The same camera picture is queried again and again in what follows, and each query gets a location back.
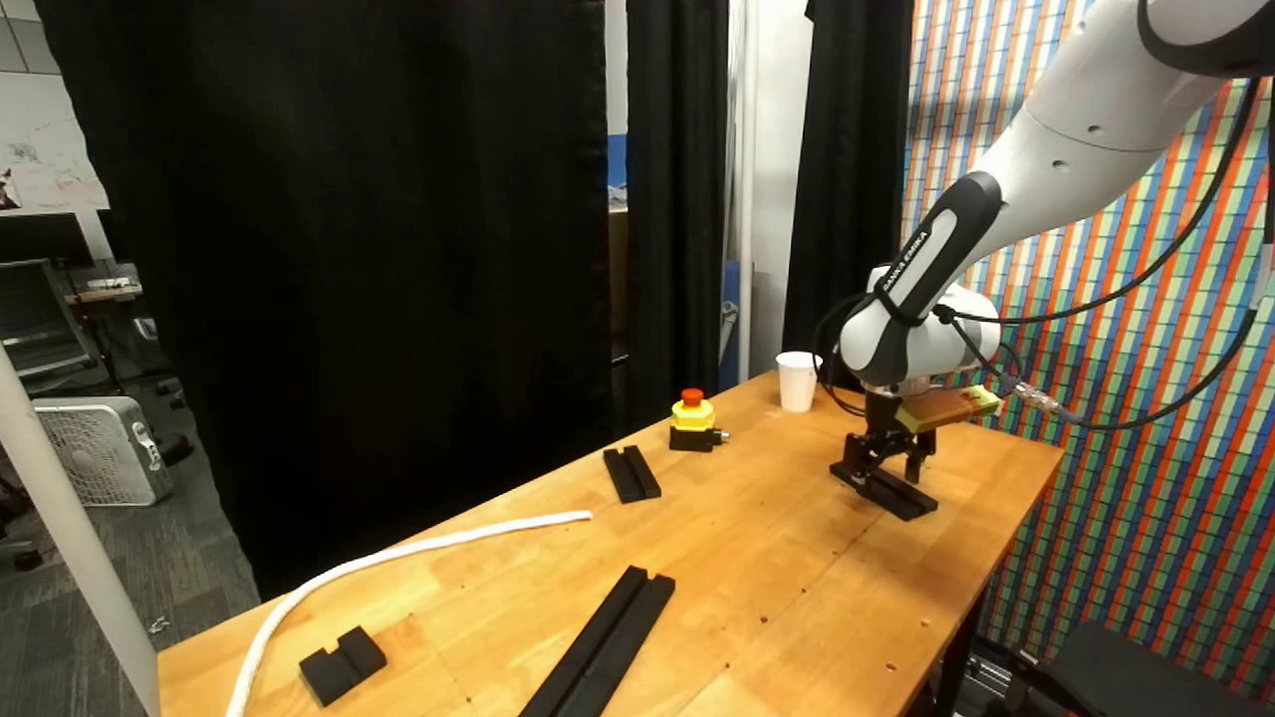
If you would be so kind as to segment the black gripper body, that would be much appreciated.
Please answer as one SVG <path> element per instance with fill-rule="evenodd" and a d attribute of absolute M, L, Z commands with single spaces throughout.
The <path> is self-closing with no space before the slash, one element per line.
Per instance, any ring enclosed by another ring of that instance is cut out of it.
<path fill-rule="evenodd" d="M 898 419 L 902 400 L 898 398 L 882 398 L 868 395 L 866 398 L 866 431 L 845 436 L 845 452 L 866 452 L 878 467 L 885 467 L 894 452 L 909 452 L 909 449 L 938 449 L 938 432 L 933 431 L 909 431 Z"/>

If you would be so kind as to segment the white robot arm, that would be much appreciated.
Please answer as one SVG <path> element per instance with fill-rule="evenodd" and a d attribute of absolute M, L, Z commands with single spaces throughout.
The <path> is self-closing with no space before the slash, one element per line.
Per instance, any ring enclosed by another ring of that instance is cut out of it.
<path fill-rule="evenodd" d="M 898 419 L 1001 343 L 991 301 L 955 282 L 985 253 L 1115 201 L 1218 92 L 1270 72 L 1275 0 L 1094 0 L 990 151 L 926 212 L 843 322 L 868 431 L 839 473 L 914 485 L 933 432 Z"/>

